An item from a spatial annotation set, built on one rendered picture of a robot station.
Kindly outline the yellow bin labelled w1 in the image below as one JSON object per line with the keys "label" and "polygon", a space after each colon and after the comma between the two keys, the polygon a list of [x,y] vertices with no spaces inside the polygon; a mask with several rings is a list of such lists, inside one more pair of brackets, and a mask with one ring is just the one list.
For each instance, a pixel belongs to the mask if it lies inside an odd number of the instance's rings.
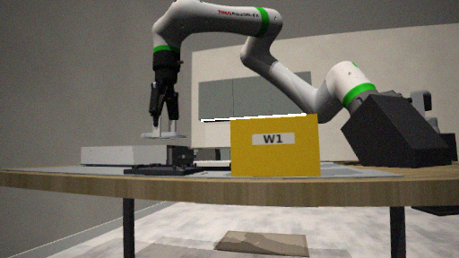
{"label": "yellow bin labelled w1", "polygon": [[321,176],[317,114],[230,119],[231,176]]}

